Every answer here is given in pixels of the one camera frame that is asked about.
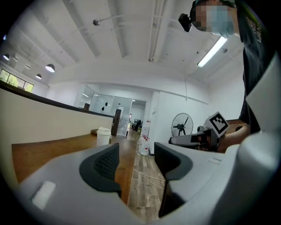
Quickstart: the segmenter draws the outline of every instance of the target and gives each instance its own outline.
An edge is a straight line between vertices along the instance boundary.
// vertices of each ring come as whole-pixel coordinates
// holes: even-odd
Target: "black t-shirt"
[[[244,44],[243,81],[245,85],[245,96],[239,119],[250,124],[251,133],[255,133],[258,132],[260,128],[245,98],[266,71],[275,49],[264,22],[258,17],[262,10],[258,1],[256,2],[257,4],[250,1],[249,4],[251,7],[244,1],[237,0],[235,3],[237,6],[240,38],[241,42]]]

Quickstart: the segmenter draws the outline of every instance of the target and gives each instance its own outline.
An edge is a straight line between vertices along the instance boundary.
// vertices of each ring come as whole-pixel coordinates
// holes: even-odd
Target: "electric fan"
[[[193,130],[193,121],[186,113],[178,114],[172,122],[173,137],[191,134]]]

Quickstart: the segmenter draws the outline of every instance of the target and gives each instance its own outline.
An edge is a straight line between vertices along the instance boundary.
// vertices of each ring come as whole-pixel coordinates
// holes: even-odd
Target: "face mask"
[[[234,22],[227,6],[207,6],[207,29],[216,35],[228,38],[234,34]]]

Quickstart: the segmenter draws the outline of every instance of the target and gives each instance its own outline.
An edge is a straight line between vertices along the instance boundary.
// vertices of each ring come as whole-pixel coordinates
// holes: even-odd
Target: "window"
[[[18,78],[17,76],[7,72],[4,69],[1,70],[0,80],[30,93],[32,92],[34,86],[33,84],[28,83],[21,78]]]

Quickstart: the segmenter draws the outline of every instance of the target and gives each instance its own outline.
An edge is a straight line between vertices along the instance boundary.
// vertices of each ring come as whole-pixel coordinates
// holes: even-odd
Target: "wooden counter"
[[[112,143],[119,143],[120,162],[116,170],[115,181],[120,184],[122,190],[121,199],[127,204],[137,142],[125,138],[112,137]],[[22,182],[26,177],[55,157],[96,147],[96,144],[97,137],[93,134],[49,142],[13,144],[13,162],[18,182]]]

